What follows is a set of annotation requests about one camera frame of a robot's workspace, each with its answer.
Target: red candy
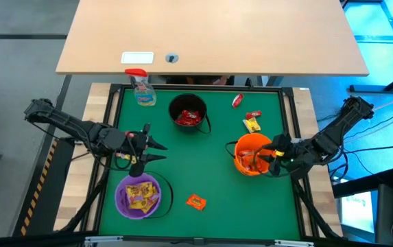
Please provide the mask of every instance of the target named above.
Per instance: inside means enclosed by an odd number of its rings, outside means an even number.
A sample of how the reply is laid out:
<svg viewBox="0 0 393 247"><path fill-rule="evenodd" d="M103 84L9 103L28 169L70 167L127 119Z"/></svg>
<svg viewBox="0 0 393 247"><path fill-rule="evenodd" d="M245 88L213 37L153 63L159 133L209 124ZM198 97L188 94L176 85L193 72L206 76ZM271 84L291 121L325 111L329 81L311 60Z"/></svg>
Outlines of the red candy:
<svg viewBox="0 0 393 247"><path fill-rule="evenodd" d="M261 116L261 115L262 115L261 110L256 110L256 111L253 111L251 113L246 113L245 118L246 119L251 119L253 117L258 117L258 116Z"/></svg>
<svg viewBox="0 0 393 247"><path fill-rule="evenodd" d="M238 94L233 100L233 108L236 108L243 99L243 94Z"/></svg>
<svg viewBox="0 0 393 247"><path fill-rule="evenodd" d="M201 122L201 117L199 116L199 112L190 112L188 110L182 110L181 115L175 120L177 124L186 125L186 126L194 126Z"/></svg>

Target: orange bucket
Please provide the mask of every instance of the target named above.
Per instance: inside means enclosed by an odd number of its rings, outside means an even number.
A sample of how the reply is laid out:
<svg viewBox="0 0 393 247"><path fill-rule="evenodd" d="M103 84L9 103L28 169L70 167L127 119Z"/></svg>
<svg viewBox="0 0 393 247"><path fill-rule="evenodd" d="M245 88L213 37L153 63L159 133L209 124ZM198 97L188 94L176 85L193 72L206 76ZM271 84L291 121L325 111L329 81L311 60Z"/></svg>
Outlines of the orange bucket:
<svg viewBox="0 0 393 247"><path fill-rule="evenodd" d="M271 139L267 138L262 134L251 133L251 134L245 134L238 141L232 141L230 143L227 143L226 146L229 144L236 144L234 155L232 155L228 150L227 151L233 157L236 169L239 172L247 176L258 176L261 175L261 173L262 174L267 173L269 171L270 164L258 158L257 160L262 162L262 164L259 166L261 168L260 172L250 171L242 165L241 157L239 154L241 151L249 151L249 150L257 151L262 145L269 144L271 142L272 142ZM261 151L259 151L259 155L272 155L275 157L275 152L271 150L262 149Z"/></svg>

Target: white label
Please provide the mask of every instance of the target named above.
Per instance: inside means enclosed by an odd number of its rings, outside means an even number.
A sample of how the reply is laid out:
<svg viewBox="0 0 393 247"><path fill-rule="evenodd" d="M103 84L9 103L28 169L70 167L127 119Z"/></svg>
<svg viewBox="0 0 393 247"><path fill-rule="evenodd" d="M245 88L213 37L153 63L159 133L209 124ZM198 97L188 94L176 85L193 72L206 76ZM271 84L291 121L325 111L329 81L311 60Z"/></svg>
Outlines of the white label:
<svg viewBox="0 0 393 247"><path fill-rule="evenodd" d="M122 64L152 64L154 53L151 51L126 51L121 55Z"/></svg>

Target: yellow black striped tape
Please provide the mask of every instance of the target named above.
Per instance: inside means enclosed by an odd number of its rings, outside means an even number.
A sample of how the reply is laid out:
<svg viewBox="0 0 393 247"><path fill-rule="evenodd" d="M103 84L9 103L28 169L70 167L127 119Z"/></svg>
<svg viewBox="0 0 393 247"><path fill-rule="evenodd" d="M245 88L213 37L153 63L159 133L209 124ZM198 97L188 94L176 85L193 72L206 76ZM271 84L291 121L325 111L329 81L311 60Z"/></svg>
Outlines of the yellow black striped tape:
<svg viewBox="0 0 393 247"><path fill-rule="evenodd" d="M53 144L51 144L50 152L48 153L47 160L45 161L43 172L40 174L38 186L36 187L36 191L33 193L32 202L30 203L29 209L27 210L27 214L24 219L24 225L21 227L22 236L25 236L27 232L27 227L29 226L30 221L32 220L34 209L36 207L36 204L38 203L39 193L43 189L45 178L47 177L48 169L50 168L51 160L54 155L54 150L56 149L57 145L58 145L57 140L54 140Z"/></svg>

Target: cleaning bottle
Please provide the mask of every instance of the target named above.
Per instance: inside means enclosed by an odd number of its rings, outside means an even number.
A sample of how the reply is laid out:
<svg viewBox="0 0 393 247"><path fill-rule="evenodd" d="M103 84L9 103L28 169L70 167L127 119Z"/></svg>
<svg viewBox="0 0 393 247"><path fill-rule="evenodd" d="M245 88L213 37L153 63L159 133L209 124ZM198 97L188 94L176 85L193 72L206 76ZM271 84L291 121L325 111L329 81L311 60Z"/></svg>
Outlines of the cleaning bottle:
<svg viewBox="0 0 393 247"><path fill-rule="evenodd" d="M126 69L125 73L134 88L136 102L141 106L154 106L156 94L154 87L148 82L147 72L142 69Z"/></svg>

